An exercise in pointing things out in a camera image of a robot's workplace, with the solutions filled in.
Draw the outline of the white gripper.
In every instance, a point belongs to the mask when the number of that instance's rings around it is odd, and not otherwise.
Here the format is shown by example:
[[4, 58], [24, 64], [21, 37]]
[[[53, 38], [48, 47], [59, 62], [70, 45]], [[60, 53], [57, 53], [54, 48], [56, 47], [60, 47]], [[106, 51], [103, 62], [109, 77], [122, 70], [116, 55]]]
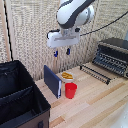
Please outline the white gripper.
[[[57, 48], [77, 44], [80, 38], [79, 31], [79, 28], [51, 30], [47, 33], [47, 46]], [[71, 49], [68, 48], [66, 54], [70, 53]], [[58, 57], [58, 50], [54, 51], [54, 57]]]

